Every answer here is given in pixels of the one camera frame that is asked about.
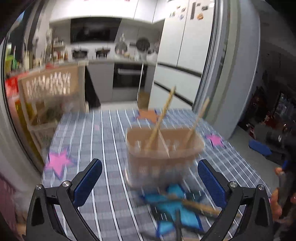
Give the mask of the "person's right hand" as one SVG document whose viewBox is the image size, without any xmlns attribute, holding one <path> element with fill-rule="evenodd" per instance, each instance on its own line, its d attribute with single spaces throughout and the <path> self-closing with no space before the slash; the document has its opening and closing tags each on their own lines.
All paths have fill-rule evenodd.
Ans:
<svg viewBox="0 0 296 241">
<path fill-rule="evenodd" d="M 275 168 L 275 174 L 280 175 L 283 173 L 283 170 L 281 167 Z M 278 196 L 279 196 L 279 189 L 276 188 L 274 192 L 272 192 L 271 199 L 270 199 L 270 206 L 271 206 L 271 213 L 273 216 L 273 221 L 279 220 L 280 216 L 282 215 L 282 208 L 278 204 Z M 295 204 L 295 194 L 290 199 L 292 204 Z"/>
</svg>

